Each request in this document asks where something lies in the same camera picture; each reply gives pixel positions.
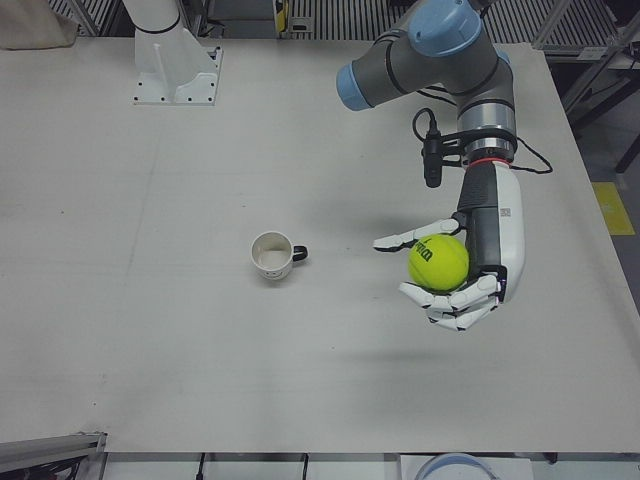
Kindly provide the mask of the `white grey robot hand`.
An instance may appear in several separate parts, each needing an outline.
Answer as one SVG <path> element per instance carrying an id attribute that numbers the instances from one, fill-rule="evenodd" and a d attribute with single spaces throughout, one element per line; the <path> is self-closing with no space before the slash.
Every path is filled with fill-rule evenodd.
<path id="1" fill-rule="evenodd" d="M 432 234 L 465 233 L 470 271 L 465 286 L 447 294 L 430 293 L 414 282 L 399 290 L 452 331 L 466 331 L 517 289 L 525 264 L 521 189 L 510 164 L 498 158 L 472 162 L 465 171 L 456 211 L 423 227 L 376 239 L 373 248 L 396 252 Z"/>

